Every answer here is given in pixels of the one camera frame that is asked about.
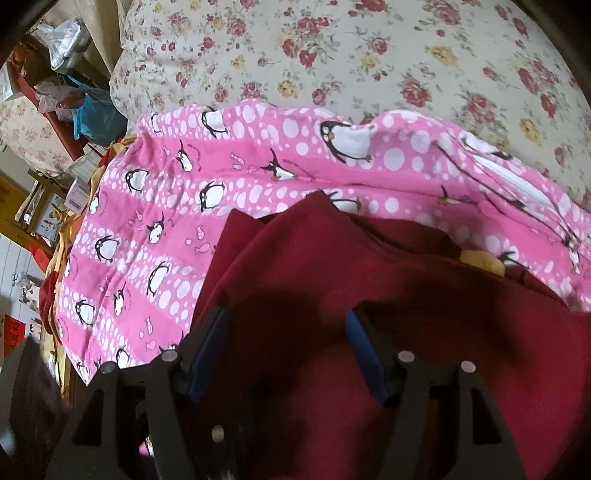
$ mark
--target yellow fabric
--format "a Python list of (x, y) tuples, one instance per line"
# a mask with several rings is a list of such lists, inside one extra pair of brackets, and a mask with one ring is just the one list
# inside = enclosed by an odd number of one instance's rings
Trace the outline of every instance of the yellow fabric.
[(503, 262), (489, 252), (476, 250), (463, 250), (460, 253), (460, 262), (485, 270), (500, 277), (505, 276)]

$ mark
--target metal bolt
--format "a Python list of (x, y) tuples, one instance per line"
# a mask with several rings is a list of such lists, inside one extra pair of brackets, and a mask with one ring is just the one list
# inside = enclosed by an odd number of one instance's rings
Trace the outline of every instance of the metal bolt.
[(476, 371), (476, 365), (474, 365), (473, 362), (470, 362), (469, 360), (464, 360), (461, 364), (460, 367), (462, 368), (462, 370), (464, 370), (464, 372), (466, 372), (467, 374), (472, 374)]
[(117, 364), (115, 362), (105, 362), (100, 366), (100, 371), (104, 374), (110, 374), (116, 367)]
[(398, 354), (398, 359), (405, 364), (409, 364), (414, 361), (414, 353), (409, 352), (408, 350), (402, 350), (402, 352)]
[(165, 350), (160, 357), (164, 362), (174, 362), (178, 357), (178, 353), (175, 350)]

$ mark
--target dark red fabric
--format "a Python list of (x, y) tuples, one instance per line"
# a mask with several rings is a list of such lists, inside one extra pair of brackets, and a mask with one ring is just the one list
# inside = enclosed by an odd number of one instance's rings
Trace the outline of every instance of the dark red fabric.
[(527, 477), (544, 478), (587, 406), (591, 318), (533, 276), (461, 264), (436, 229), (348, 216), (321, 193), (256, 220), (233, 211), (197, 301), (230, 308), (210, 392), (187, 411), (197, 438), (245, 392), (270, 392), (246, 478), (366, 478), (389, 412), (368, 394), (344, 333), (358, 305), (393, 344), (432, 364), (473, 361), (514, 436)]

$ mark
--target white tile wall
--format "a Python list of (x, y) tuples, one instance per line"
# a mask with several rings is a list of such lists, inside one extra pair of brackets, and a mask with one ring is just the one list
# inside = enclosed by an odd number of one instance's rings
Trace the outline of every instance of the white tile wall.
[[(21, 278), (27, 275), (41, 281), (44, 272), (37, 266), (28, 250), (0, 235), (0, 317), (5, 314), (16, 318), (26, 325), (25, 334), (29, 331), (29, 324), (38, 314), (28, 306), (18, 301)], [(4, 358), (4, 338), (0, 338), (0, 368)]]

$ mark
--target red paper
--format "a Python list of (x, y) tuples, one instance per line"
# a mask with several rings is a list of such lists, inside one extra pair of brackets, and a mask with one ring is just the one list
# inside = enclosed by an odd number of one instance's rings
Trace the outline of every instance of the red paper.
[(4, 358), (12, 353), (25, 338), (25, 324), (11, 316), (4, 316)]

